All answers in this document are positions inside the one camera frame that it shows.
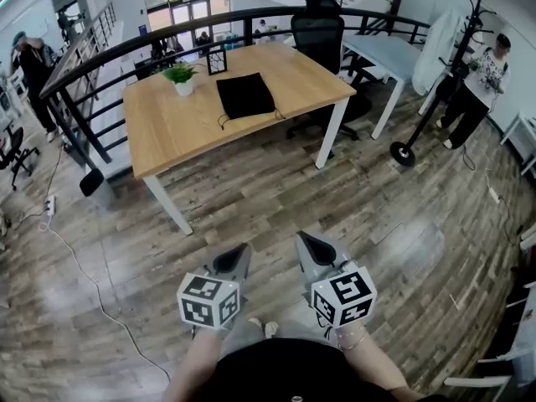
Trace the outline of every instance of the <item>potted plant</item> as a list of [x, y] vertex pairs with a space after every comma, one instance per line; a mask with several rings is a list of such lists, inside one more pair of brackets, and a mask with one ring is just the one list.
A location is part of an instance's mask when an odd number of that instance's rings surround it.
[[171, 69], [164, 70], [163, 74], [175, 84], [180, 96], [187, 96], [193, 92], [192, 77], [197, 71], [188, 63], [178, 63]]

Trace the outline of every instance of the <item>black pants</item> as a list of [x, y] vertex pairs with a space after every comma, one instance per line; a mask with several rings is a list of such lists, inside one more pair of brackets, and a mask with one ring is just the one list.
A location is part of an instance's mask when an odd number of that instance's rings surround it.
[[488, 112], [489, 107], [478, 100], [465, 85], [462, 85], [452, 97], [450, 105], [446, 108], [445, 115], [441, 118], [441, 125], [444, 128], [448, 128], [452, 122], [464, 113], [460, 123], [449, 137], [453, 149], [457, 149], [466, 142]]
[[52, 132], [56, 129], [56, 124], [54, 124], [52, 117], [50, 117], [49, 108], [47, 107], [46, 102], [39, 98], [39, 92], [41, 92], [41, 89], [35, 91], [34, 89], [28, 88], [28, 98], [33, 111], [39, 119], [39, 122], [41, 122], [43, 128], [47, 132]]

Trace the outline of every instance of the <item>black trash can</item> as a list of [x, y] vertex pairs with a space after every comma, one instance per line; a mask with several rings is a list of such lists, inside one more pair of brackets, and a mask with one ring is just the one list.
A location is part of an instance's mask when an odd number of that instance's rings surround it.
[[111, 209], [116, 199], [110, 184], [98, 168], [91, 170], [80, 181], [80, 190], [86, 198], [102, 209]]

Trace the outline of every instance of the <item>black office chair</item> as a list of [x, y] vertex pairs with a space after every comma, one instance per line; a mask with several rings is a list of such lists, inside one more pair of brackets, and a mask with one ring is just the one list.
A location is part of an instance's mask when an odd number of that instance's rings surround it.
[[4, 150], [0, 148], [0, 170], [4, 170], [9, 164], [12, 164], [11, 171], [13, 172], [13, 181], [11, 182], [11, 186], [13, 190], [16, 191], [17, 187], [15, 186], [15, 179], [17, 178], [18, 170], [22, 167], [28, 176], [31, 176], [32, 171], [24, 165], [24, 161], [26, 161], [32, 153], [39, 155], [39, 150], [37, 147], [34, 147], [31, 150], [24, 149], [21, 151], [24, 137], [24, 130], [22, 127], [17, 128], [15, 132], [12, 132], [11, 127], [8, 126], [4, 131], [9, 135], [11, 148], [7, 153], [4, 153]]
[[[336, 75], [341, 66], [341, 44], [343, 41], [344, 20], [339, 16], [341, 7], [335, 0], [306, 0], [304, 14], [294, 15], [291, 20], [292, 33], [296, 42], [296, 49], [319, 63], [322, 67]], [[326, 30], [301, 31], [304, 28], [326, 28]], [[357, 89], [359, 80], [352, 83]], [[311, 120], [297, 124], [287, 130], [287, 138], [294, 137], [296, 131], [309, 126], [320, 126], [322, 133], [326, 134], [327, 125], [331, 118], [334, 106], [310, 111]], [[372, 103], [359, 92], [350, 98], [344, 113], [340, 130], [349, 135], [352, 140], [358, 140], [358, 133], [345, 126], [370, 111]]]

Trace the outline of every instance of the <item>wooden floor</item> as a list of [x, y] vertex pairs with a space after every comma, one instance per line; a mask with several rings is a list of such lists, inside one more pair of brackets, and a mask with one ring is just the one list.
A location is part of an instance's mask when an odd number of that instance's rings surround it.
[[[97, 210], [82, 196], [82, 172], [67, 155], [50, 190], [58, 195], [51, 226], [98, 280], [106, 311], [127, 323], [141, 351], [170, 374], [190, 340], [176, 300], [186, 271], [212, 249], [248, 241], [254, 255], [245, 312], [314, 326], [302, 300], [293, 236], [299, 229], [322, 231], [340, 239], [374, 279], [379, 301], [369, 331], [414, 388], [436, 391], [446, 376], [467, 374], [485, 352], [518, 258], [503, 232], [508, 212], [487, 193], [485, 169], [512, 210], [513, 234], [533, 217], [534, 194], [487, 122], [467, 143], [474, 173], [460, 150], [441, 145], [445, 133], [433, 123], [415, 146], [418, 165], [400, 167], [389, 144], [410, 136], [421, 98], [404, 94], [373, 141], [369, 134], [391, 89], [390, 83], [370, 87], [374, 108], [352, 124], [361, 140], [339, 136], [336, 157], [322, 171], [314, 166], [319, 131], [289, 141], [288, 121], [166, 173], [163, 182], [192, 222], [189, 237], [130, 175], [114, 182], [117, 209]], [[42, 210], [59, 150], [33, 120], [25, 125], [28, 144], [43, 154], [16, 193], [2, 173], [2, 209], [14, 225]], [[10, 231], [8, 251], [0, 255], [11, 304], [0, 309], [0, 394], [8, 401], [159, 400], [164, 374], [102, 315], [95, 288], [69, 251], [51, 233], [39, 233], [44, 220], [30, 218]]]

